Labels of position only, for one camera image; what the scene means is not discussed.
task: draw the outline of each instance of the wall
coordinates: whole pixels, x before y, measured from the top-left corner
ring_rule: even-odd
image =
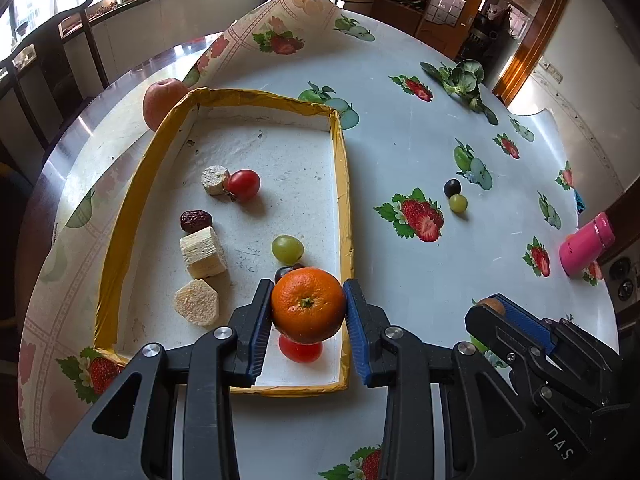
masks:
[[[109,82],[113,83],[133,67],[169,48],[225,30],[263,1],[151,0],[95,24],[92,31]],[[99,95],[102,85],[84,34],[67,41],[65,51],[82,97]],[[52,139],[62,117],[39,68],[30,68],[20,83],[38,124],[46,137]],[[13,90],[0,98],[0,117],[0,142],[34,184],[42,168],[44,150],[27,123]]]
[[[602,0],[569,0],[543,57],[564,79],[538,67],[509,110],[553,112],[587,206],[583,224],[640,175],[640,65]]]

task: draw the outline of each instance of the yellow tape edge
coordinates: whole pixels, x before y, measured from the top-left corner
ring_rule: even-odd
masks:
[[[146,197],[180,126],[189,111],[195,106],[234,107],[260,106],[286,110],[303,116],[324,115],[329,117],[330,132],[334,146],[335,179],[338,197],[338,230],[340,237],[340,280],[353,277],[353,241],[351,238],[351,203],[349,169],[347,165],[344,136],[338,113],[331,108],[297,99],[279,96],[261,90],[197,88],[189,92],[162,121],[131,179],[129,190],[118,213],[113,234],[102,269],[98,304],[95,313],[94,348],[119,364],[126,360],[113,351],[118,334],[118,312],[122,283],[129,269],[133,242],[145,206]],[[234,393],[256,393],[265,396],[313,396],[344,390],[349,384],[351,346],[346,325],[341,327],[342,349],[338,381],[321,386],[254,386],[251,389],[232,388]]]

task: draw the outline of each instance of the bottle cap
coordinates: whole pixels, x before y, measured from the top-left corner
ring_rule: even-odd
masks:
[[[598,236],[600,237],[600,241],[602,242],[602,246],[605,249],[610,248],[613,245],[613,242],[616,241],[616,237],[613,234],[613,230],[611,229],[611,224],[609,223],[609,218],[607,218],[606,213],[600,213],[596,218],[593,219],[594,224],[596,225],[596,229],[598,232]]]

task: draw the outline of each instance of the pink bottle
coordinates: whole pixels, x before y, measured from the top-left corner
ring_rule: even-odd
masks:
[[[600,213],[560,245],[560,262],[564,272],[569,276],[579,275],[615,240],[607,215]]]

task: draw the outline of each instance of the wooden chair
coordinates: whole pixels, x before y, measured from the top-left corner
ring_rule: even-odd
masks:
[[[25,36],[9,57],[0,61],[0,68],[5,68],[7,70],[9,78],[8,83],[15,91],[15,95],[20,103],[20,107],[22,108],[29,126],[33,130],[38,142],[45,150],[43,163],[47,160],[50,152],[52,152],[53,148],[69,125],[93,99],[92,97],[82,98],[82,94],[78,89],[73,72],[71,71],[71,66],[69,65],[66,57],[62,38],[60,38],[60,30],[58,26],[69,16],[80,14],[82,32],[84,32],[86,41],[89,45],[89,51],[91,52],[92,59],[94,60],[94,65],[98,72],[100,82],[102,83],[102,88],[107,88],[109,85],[109,80],[107,79],[104,66],[102,65],[102,60],[100,59],[98,47],[95,44],[94,34],[86,16],[86,8],[91,5],[92,1],[93,0],[86,0],[73,9],[64,10],[63,12],[59,12],[55,16],[52,16],[45,23]],[[58,132],[51,142],[47,140],[42,127],[38,123],[30,104],[25,97],[24,91],[20,86],[18,70],[14,66],[14,59],[25,47],[31,44],[33,45],[36,53],[36,57],[31,62],[39,66],[42,75],[44,76],[44,81],[53,96],[53,100],[60,111],[60,115],[62,116],[62,124],[60,124]]]

